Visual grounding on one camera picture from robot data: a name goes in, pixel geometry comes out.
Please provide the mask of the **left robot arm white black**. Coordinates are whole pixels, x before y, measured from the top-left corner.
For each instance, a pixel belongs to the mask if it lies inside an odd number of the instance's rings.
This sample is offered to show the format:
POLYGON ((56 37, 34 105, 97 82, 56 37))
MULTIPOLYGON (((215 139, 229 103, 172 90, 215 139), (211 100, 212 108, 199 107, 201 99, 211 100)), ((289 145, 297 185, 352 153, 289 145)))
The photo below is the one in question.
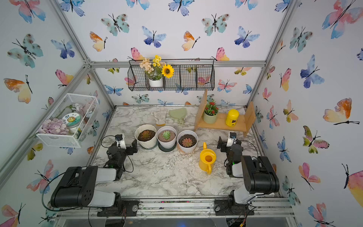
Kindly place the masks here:
POLYGON ((100 208, 99 217, 135 217, 139 201, 125 200, 117 192, 105 192, 95 188, 98 183, 110 183, 121 179, 126 172, 126 158, 138 152, 137 140, 130 147, 116 141, 106 152, 105 166, 69 167, 53 192, 50 205, 53 208, 100 208))

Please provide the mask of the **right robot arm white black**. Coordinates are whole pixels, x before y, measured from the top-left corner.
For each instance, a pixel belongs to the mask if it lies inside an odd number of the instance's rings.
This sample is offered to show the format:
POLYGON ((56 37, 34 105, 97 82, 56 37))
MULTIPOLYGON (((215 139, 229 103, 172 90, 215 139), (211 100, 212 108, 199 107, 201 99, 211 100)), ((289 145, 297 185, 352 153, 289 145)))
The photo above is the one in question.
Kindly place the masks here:
POLYGON ((232 190, 227 199, 214 201, 217 216, 253 215, 253 199, 279 192, 279 179, 266 156, 252 157, 243 154, 242 141, 229 137, 218 138, 217 148, 226 153, 226 173, 231 178, 241 178, 244 185, 232 190))

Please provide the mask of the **yellow plastic watering can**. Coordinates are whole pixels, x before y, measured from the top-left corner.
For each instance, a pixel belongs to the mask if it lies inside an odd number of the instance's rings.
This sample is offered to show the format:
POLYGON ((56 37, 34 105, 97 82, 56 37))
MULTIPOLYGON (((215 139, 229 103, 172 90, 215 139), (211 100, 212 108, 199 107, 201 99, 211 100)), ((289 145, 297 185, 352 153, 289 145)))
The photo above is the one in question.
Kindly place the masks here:
POLYGON ((208 175, 212 173, 214 163, 216 161, 216 154, 213 150, 209 149, 207 143, 203 143, 203 150, 199 156, 199 168, 206 172, 208 175))

